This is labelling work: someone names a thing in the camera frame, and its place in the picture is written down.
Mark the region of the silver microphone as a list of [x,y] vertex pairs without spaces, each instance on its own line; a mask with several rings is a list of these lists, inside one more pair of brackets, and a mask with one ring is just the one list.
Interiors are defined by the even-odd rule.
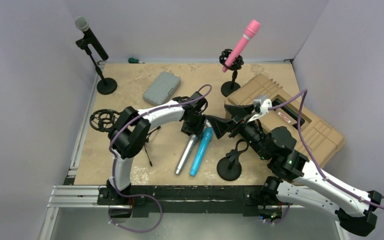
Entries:
[[176,168],[175,168],[175,171],[174,171],[174,173],[176,175],[180,175],[181,174],[181,172],[182,172],[186,162],[188,161],[189,156],[190,156],[193,148],[195,147],[198,139],[199,138],[198,138],[198,136],[196,134],[191,134],[189,136],[189,140],[188,140],[185,148],[183,149],[183,152],[182,152],[182,154],[180,156],[180,159],[179,159],[179,161],[178,161],[178,163],[176,165]]

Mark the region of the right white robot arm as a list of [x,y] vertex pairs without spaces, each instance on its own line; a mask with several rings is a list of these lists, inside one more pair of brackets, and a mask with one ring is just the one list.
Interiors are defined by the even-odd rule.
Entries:
[[274,109],[270,100],[251,105],[225,105],[231,117],[206,118],[217,138],[240,136],[263,160],[268,161],[268,177],[260,196],[268,204],[275,201],[314,208],[326,213],[348,232],[366,237],[376,227],[375,210],[382,195],[363,191],[323,171],[316,161],[295,149],[297,140],[285,126],[264,132],[259,119]]

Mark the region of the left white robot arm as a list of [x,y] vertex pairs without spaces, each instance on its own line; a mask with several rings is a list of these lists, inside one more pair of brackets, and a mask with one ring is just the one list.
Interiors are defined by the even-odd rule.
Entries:
[[175,97],[165,104],[137,110],[126,107],[108,133],[113,167],[107,187],[109,197],[122,205],[133,197],[129,193],[134,157],[142,150],[150,130],[171,122],[182,122],[181,132],[200,137],[205,127],[203,114],[208,107],[205,96],[196,91],[190,97]]

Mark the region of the pink microphone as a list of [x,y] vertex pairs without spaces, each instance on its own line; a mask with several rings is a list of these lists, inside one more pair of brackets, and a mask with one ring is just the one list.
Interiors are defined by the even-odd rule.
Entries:
[[228,55],[226,61],[224,62],[225,66],[222,68],[222,72],[225,73],[229,67],[231,67],[244,48],[247,46],[249,41],[257,34],[261,27],[261,24],[253,19],[245,28],[242,37],[233,48],[231,53]]

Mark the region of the black tripod shock-mount stand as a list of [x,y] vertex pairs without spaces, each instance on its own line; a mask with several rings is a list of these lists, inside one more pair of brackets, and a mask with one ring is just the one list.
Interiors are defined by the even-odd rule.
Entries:
[[121,157],[128,158],[137,155],[150,135],[160,127],[151,127],[149,120],[139,117],[139,112],[133,107],[127,107],[121,112],[113,109],[99,109],[89,117],[90,126],[103,133],[108,133],[111,142],[110,149]]

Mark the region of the blue microphone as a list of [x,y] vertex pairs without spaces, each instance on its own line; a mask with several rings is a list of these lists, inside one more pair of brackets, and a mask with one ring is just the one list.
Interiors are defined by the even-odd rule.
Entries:
[[201,163],[204,159],[205,153],[207,151],[207,148],[213,138],[213,134],[214,134],[214,131],[212,127],[207,127],[203,131],[198,150],[196,152],[194,161],[189,171],[190,176],[195,177],[197,175],[200,169]]

